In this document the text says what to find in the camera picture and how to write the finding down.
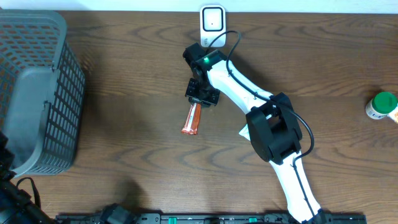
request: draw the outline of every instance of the green lid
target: green lid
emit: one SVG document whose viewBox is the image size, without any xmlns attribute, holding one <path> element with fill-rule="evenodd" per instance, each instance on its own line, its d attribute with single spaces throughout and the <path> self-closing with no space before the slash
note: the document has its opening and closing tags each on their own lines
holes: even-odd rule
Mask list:
<svg viewBox="0 0 398 224">
<path fill-rule="evenodd" d="M 372 100 L 373 108 L 381 114 L 388 114 L 393 111 L 398 104 L 396 96 L 389 92 L 381 92 Z"/>
</svg>

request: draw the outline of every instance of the gray basket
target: gray basket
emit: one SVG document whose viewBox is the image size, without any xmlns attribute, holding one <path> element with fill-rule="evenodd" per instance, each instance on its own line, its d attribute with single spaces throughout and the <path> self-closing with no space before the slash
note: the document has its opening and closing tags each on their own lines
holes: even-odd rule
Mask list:
<svg viewBox="0 0 398 224">
<path fill-rule="evenodd" d="M 0 128 L 17 175 L 67 170 L 77 147 L 85 76 L 52 11 L 0 10 Z"/>
</svg>

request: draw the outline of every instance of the white wall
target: white wall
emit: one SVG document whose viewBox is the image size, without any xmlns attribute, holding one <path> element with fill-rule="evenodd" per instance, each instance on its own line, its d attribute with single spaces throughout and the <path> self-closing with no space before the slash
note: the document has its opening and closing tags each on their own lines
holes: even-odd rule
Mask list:
<svg viewBox="0 0 398 224">
<path fill-rule="evenodd" d="M 229 12 L 398 13 L 398 0 L 1 0 L 3 9 L 199 11 L 221 4 Z"/>
</svg>

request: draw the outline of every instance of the wood grain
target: wood grain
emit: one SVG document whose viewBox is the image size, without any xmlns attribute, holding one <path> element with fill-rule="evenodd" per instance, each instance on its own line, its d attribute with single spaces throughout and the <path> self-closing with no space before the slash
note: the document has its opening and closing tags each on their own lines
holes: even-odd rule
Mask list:
<svg viewBox="0 0 398 224">
<path fill-rule="evenodd" d="M 182 53 L 199 41 L 197 13 L 61 15 L 88 85 L 73 167 L 34 178 L 45 212 L 94 212 L 114 202 L 165 213 L 286 210 L 274 171 L 238 135 L 245 117 L 225 95 L 202 110 L 199 135 L 180 133 L 192 76 Z M 303 162 L 321 206 L 362 212 L 369 224 L 398 223 L 398 126 L 364 114 L 377 92 L 398 94 L 397 22 L 271 13 L 231 13 L 227 21 L 243 34 L 237 68 L 288 94 L 313 129 L 315 150 Z M 223 50 L 234 41 L 228 36 Z"/>
</svg>

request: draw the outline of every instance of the black cable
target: black cable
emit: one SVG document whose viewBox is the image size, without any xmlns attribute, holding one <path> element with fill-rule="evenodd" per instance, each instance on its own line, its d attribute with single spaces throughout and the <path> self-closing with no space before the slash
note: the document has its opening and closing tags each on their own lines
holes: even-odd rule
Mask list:
<svg viewBox="0 0 398 224">
<path fill-rule="evenodd" d="M 35 182 L 33 181 L 32 178 L 30 178 L 30 177 L 25 177 L 25 178 L 22 178 L 21 180 L 18 180 L 16 187 L 18 188 L 19 184 L 21 184 L 21 183 L 22 183 L 24 180 L 26 180 L 26 179 L 29 179 L 29 180 L 30 180 L 30 183 L 32 184 L 33 196 L 34 196 L 34 198 L 35 198 L 35 204 L 36 204 L 36 206 L 38 206 L 38 208 L 41 208 L 42 204 L 41 204 L 41 201 L 40 201 L 39 191 L 37 190 L 36 185 L 35 185 Z"/>
<path fill-rule="evenodd" d="M 287 107 L 287 106 L 285 106 L 285 105 L 282 105 L 282 104 L 280 104 L 280 103 L 278 103 L 278 102 L 275 102 L 275 101 L 273 101 L 273 100 L 271 100 L 271 99 L 269 99 L 269 98 L 266 98 L 266 97 L 263 97 L 263 96 L 259 95 L 256 91 L 251 90 L 249 87 L 247 87 L 245 84 L 243 84 L 240 80 L 238 80 L 238 79 L 234 76 L 234 74 L 232 73 L 231 69 L 229 69 L 229 60 L 230 60 L 230 58 L 231 58 L 231 56 L 232 56 L 232 53 L 234 52 L 236 46 L 238 46 L 239 41 L 242 39 L 241 33 L 240 33 L 239 31 L 229 30 L 229 31 L 226 31 L 226 32 L 220 34 L 219 36 L 217 36 L 217 37 L 210 43 L 209 47 L 207 48 L 207 50 L 206 50 L 206 55 L 207 55 L 207 53 L 208 53 L 208 51 L 209 51 L 211 45 L 213 45 L 213 43 L 214 43 L 218 38 L 220 38 L 222 35 L 228 34 L 228 33 L 230 33 L 230 32 L 234 32 L 234 33 L 238 34 L 238 40 L 236 41 L 236 43 L 234 44 L 234 46 L 232 47 L 232 49 L 229 51 L 229 54 L 228 54 L 228 56 L 227 56 L 227 58 L 226 58 L 226 69 L 227 69 L 227 71 L 228 71 L 228 75 L 230 75 L 239 85 L 241 85 L 245 90 L 247 90 L 248 92 L 250 92 L 251 94 L 253 94 L 255 97 L 257 97 L 257 98 L 259 98 L 259 99 L 261 99 L 261 100 L 264 100 L 265 102 L 271 103 L 271 104 L 275 105 L 276 107 L 279 107 L 281 110 L 287 110 L 289 113 L 291 113 L 292 115 L 294 115 L 294 116 L 304 125 L 305 129 L 308 131 L 308 134 L 310 135 L 310 140 L 311 140 L 310 148 L 308 149 L 307 152 L 304 152 L 303 154 L 301 154 L 301 155 L 299 155 L 299 156 L 297 156 L 296 158 L 293 159 L 292 167 L 293 167 L 293 169 L 294 169 L 294 171 L 295 171 L 295 173 L 296 173 L 298 183 L 300 184 L 300 188 L 301 188 L 301 190 L 302 190 L 302 192 L 303 192 L 303 194 L 304 194 L 304 200 L 306 201 L 306 203 L 307 203 L 307 205 L 308 205 L 308 207 L 309 207 L 309 209 L 310 209 L 310 211 L 311 211 L 311 214 L 312 214 L 312 216 L 314 217 L 315 214 L 314 214 L 314 212 L 313 212 L 313 210 L 312 210 L 312 207 L 311 207 L 311 205 L 310 205 L 310 202 L 308 201 L 307 194 L 305 193 L 304 186 L 303 186 L 303 184 L 302 184 L 302 182 L 301 182 L 301 178 L 300 178 L 299 172 L 297 171 L 297 166 L 296 166 L 296 161 L 297 161 L 298 159 L 303 158 L 304 156 L 310 154 L 310 153 L 312 152 L 312 150 L 313 150 L 313 147 L 314 147 L 314 144 L 315 144 L 315 140 L 314 140 L 314 137 L 313 137 L 312 130 L 311 130 L 310 126 L 307 124 L 307 122 L 305 122 L 304 119 L 300 117 L 300 115 L 298 115 L 296 112 L 294 112 L 293 110 L 291 110 L 289 107 Z"/>
</svg>

